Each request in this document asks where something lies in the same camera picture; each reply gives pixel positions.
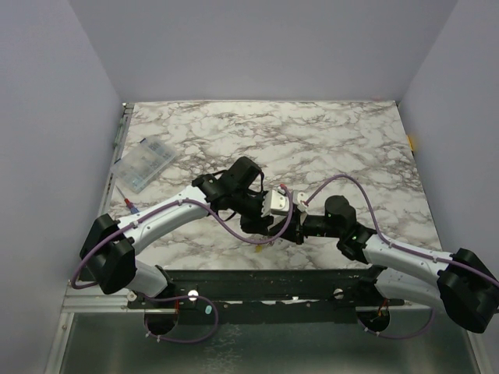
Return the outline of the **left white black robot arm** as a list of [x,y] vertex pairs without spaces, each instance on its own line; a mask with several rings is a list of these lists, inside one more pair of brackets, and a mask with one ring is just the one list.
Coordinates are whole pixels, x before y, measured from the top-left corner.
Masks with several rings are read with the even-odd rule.
[[105,213],[92,224],[80,258],[106,295],[129,289],[145,295],[155,307],[172,298],[172,282],[159,266],[136,257],[147,246],[192,221],[231,210],[248,220],[261,217],[264,191],[250,186],[263,179],[261,168],[240,157],[229,169],[195,178],[175,196],[139,213],[118,219]]

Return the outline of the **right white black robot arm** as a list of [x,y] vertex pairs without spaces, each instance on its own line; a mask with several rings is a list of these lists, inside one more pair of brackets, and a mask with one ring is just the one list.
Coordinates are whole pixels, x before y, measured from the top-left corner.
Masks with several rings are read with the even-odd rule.
[[282,238],[297,244],[305,238],[337,239],[350,260],[370,264],[375,278],[361,282],[359,298],[368,305],[381,299],[403,299],[443,310],[460,327],[483,333],[498,309],[498,281],[477,254],[468,249],[442,252],[383,236],[356,219],[344,196],[330,196],[324,213],[306,212],[305,194],[290,199],[272,191],[264,197],[263,216],[285,216],[277,225]]

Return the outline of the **silver key organiser with rings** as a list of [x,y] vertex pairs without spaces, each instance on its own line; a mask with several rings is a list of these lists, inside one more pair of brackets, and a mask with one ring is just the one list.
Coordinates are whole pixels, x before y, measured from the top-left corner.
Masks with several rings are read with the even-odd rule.
[[259,235],[259,234],[251,235],[249,238],[257,242],[254,245],[254,252],[255,252],[256,245],[262,245],[263,246],[262,251],[264,251],[265,249],[272,247],[277,242],[277,241],[272,241],[272,242],[262,243],[262,241],[267,240],[267,237],[265,237],[263,235]]

